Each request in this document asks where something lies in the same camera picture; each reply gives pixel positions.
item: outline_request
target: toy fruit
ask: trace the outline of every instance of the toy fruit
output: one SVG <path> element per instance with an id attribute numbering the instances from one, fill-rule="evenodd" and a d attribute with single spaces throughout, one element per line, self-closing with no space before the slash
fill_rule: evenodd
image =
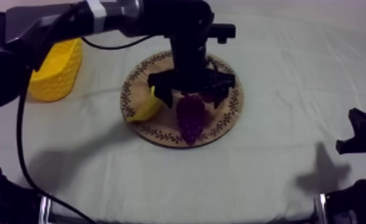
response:
<path id="1" fill-rule="evenodd" d="M 204 102 L 197 96 L 184 95 L 177 103 L 176 113 L 182 139 L 193 145 L 204 130 Z"/>
<path id="2" fill-rule="evenodd" d="M 149 120 L 161 108 L 162 101 L 155 96 L 155 87 L 151 87 L 151 94 L 143 105 L 138 108 L 133 117 L 127 117 L 127 122 L 142 122 Z"/>

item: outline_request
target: metal clamp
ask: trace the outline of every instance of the metal clamp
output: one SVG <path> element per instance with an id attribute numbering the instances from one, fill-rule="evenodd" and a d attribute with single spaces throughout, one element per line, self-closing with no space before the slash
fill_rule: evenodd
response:
<path id="1" fill-rule="evenodd" d="M 51 211 L 51 204 L 51 199 L 47 198 L 46 196 L 41 197 L 38 224 L 49 224 L 48 218 L 49 212 Z"/>

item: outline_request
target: white tablecloth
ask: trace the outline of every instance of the white tablecloth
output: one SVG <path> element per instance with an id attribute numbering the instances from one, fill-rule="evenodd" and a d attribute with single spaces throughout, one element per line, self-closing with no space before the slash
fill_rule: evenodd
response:
<path id="1" fill-rule="evenodd" d="M 242 116 L 194 150 L 154 146 L 123 122 L 120 89 L 133 67 L 169 49 L 153 38 L 122 51 L 83 47 L 72 93 L 26 105 L 29 170 L 45 190 L 94 219 L 146 223 L 267 222 L 313 212 L 312 198 L 366 178 L 366 155 L 338 155 L 353 136 L 348 110 L 366 111 L 366 35 L 271 17 L 218 14 L 237 38 L 208 52 L 245 91 Z M 117 32 L 102 45 L 132 40 Z M 0 166 L 25 185 L 15 148 L 14 101 L 0 108 Z M 74 216 L 54 205 L 54 212 Z"/>

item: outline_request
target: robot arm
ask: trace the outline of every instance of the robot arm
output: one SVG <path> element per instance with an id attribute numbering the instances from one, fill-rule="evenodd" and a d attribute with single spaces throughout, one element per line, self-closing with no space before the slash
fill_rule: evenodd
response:
<path id="1" fill-rule="evenodd" d="M 29 79 L 33 69 L 39 70 L 54 43 L 110 30 L 127 37 L 163 35 L 204 41 L 210 35 L 225 42 L 231 35 L 219 32 L 217 25 L 210 30 L 213 18 L 202 0 L 88 0 L 11 8 L 0 13 L 0 106 L 19 96 L 22 80 Z"/>

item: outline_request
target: decorative border pattern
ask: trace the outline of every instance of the decorative border pattern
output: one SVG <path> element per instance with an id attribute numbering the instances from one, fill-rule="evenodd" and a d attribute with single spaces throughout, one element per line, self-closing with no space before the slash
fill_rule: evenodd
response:
<path id="1" fill-rule="evenodd" d="M 145 72 L 148 66 L 155 64 L 157 61 L 162 61 L 167 57 L 172 57 L 171 51 L 160 52 L 155 54 L 144 61 L 142 61 L 127 77 L 125 83 L 123 84 L 122 91 L 121 91 L 121 110 L 126 117 L 131 117 L 135 115 L 135 110 L 131 108 L 130 103 L 130 96 L 132 94 L 130 87 L 132 86 L 132 82 L 136 80 L 141 73 Z M 207 60 L 209 62 L 214 63 L 219 71 L 235 75 L 235 72 L 227 66 L 224 62 L 219 61 L 217 58 L 213 57 L 212 55 L 207 55 Z M 223 118 L 219 120 L 214 128 L 208 129 L 207 132 L 203 133 L 197 140 L 195 146 L 203 145 L 204 143 L 208 143 L 210 139 L 216 139 L 221 135 L 225 134 L 227 131 L 224 130 L 227 125 L 233 122 L 233 118 L 239 115 L 239 96 L 240 91 L 237 88 L 237 83 L 239 80 L 236 81 L 236 86 L 229 91 L 230 101 L 228 104 L 229 112 L 223 114 Z M 174 144 L 181 144 L 183 139 L 180 135 L 176 135 L 175 133 L 164 133 L 162 130 L 155 129 L 150 127 L 150 125 L 146 125 L 141 122 L 137 122 L 133 124 L 134 127 L 144 135 L 153 136 L 156 139 L 162 141 L 169 141 Z"/>

